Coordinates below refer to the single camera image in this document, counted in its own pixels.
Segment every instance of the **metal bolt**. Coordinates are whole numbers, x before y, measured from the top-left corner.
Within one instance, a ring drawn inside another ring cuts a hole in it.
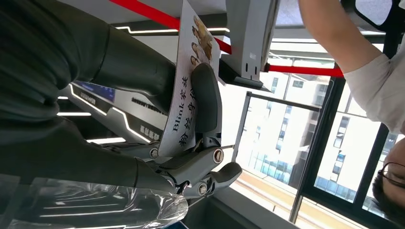
[[[203,196],[207,192],[207,185],[205,183],[201,183],[198,187],[198,195]]]
[[[213,156],[213,158],[214,158],[214,162],[215,162],[216,164],[221,163],[222,160],[224,159],[224,152],[223,152],[221,149],[216,149],[216,150],[214,151],[214,156]]]
[[[151,149],[149,152],[149,156],[152,159],[156,159],[158,157],[158,149],[156,148]]]

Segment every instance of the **display screen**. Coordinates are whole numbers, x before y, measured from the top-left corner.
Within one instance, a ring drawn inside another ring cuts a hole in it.
[[[112,102],[114,102],[115,98],[115,89],[109,88],[109,87],[104,87],[100,86],[94,83],[85,83],[85,82],[75,82],[77,85],[91,91],[94,94],[97,94],[105,99],[108,99]]]

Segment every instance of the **flyer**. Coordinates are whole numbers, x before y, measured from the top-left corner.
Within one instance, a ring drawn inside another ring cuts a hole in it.
[[[170,111],[159,146],[159,156],[173,157],[195,146],[198,107],[191,85],[191,73],[201,63],[212,66],[218,79],[220,49],[187,0],[180,19],[176,76]]]

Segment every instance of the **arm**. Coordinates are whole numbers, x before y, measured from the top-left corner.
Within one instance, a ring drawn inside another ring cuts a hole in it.
[[[369,43],[338,0],[299,0],[304,25],[344,73],[359,69],[381,52]]]

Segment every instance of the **white sleeve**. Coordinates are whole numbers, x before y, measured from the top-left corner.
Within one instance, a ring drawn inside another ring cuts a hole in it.
[[[391,132],[403,132],[405,121],[404,58],[391,62],[384,54],[353,72],[346,73],[347,84],[359,106],[372,121],[384,123]]]

